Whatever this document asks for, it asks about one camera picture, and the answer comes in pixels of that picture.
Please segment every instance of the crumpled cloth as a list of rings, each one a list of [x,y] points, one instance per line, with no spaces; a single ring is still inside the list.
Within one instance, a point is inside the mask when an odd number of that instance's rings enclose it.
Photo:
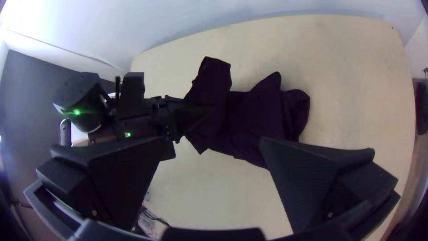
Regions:
[[[186,138],[199,154],[208,148],[266,168],[259,150],[262,136],[299,141],[308,122],[310,97],[281,91],[275,72],[248,92],[230,91],[230,64],[205,57],[184,100],[209,104],[212,112]]]

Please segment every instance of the wooden table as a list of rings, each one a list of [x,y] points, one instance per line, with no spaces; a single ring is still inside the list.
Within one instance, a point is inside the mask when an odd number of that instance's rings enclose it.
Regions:
[[[374,148],[374,161],[399,179],[395,190],[403,193],[415,104],[393,26],[339,15],[249,21],[145,51],[135,57],[131,71],[145,72],[146,97],[182,98],[204,56],[231,64],[235,91],[248,91],[279,71],[283,90],[299,88],[311,96],[301,142]],[[144,201],[157,216],[190,229],[260,227],[267,239],[292,233],[267,170],[210,150],[200,156],[185,138],[176,152],[176,159],[159,165]],[[380,240],[394,212],[368,240]]]

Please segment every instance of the white wall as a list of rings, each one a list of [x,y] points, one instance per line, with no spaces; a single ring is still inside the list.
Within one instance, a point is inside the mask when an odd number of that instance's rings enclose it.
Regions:
[[[26,37],[6,29],[2,30],[2,34],[9,49],[31,57],[74,71],[95,72],[98,73],[101,78],[110,81],[114,81],[115,76],[124,75],[124,72],[121,72],[112,66],[57,48],[36,39]]]
[[[4,35],[0,30],[0,81],[1,81],[1,76],[3,74],[4,63],[6,62],[6,57],[8,56],[8,52],[9,52],[9,48],[6,45],[6,42],[4,41]]]
[[[307,13],[381,19],[404,44],[425,14],[419,0],[8,0],[1,19],[10,30],[126,72],[142,51],[192,33]]]
[[[409,60],[413,78],[425,78],[423,69],[428,67],[428,16],[424,15],[415,34],[407,42],[404,51]]]

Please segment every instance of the cloth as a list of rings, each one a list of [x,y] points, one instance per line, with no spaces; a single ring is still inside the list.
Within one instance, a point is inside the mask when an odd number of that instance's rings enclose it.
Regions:
[[[310,97],[281,91],[281,74],[272,73],[249,92],[230,91],[230,64],[205,57],[184,100],[213,105],[213,111],[186,138],[199,154],[231,155],[266,168],[259,150],[262,136],[298,141],[308,122]]]

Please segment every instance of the wire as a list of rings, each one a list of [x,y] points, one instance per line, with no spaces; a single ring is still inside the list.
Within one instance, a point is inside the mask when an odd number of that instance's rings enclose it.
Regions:
[[[165,220],[163,220],[163,219],[161,219],[161,218],[155,218],[155,217],[153,217],[152,215],[150,215],[150,214],[148,214],[147,212],[146,212],[146,210],[147,209],[144,209],[143,210],[143,213],[144,213],[144,215],[146,216],[146,217],[148,217],[149,219],[151,219],[151,220],[155,220],[155,221],[158,221],[158,222],[160,222],[161,224],[163,224],[163,225],[165,225],[165,226],[167,226],[167,227],[171,227],[171,225],[169,225],[169,223],[167,223]]]
[[[20,201],[20,200],[18,200],[18,199],[15,199],[15,200],[12,202],[12,204],[13,204],[13,205],[18,205],[18,206],[23,207],[23,208],[30,208],[30,209],[33,209],[33,207],[32,207],[30,204],[25,204],[25,203],[21,202],[21,201]]]

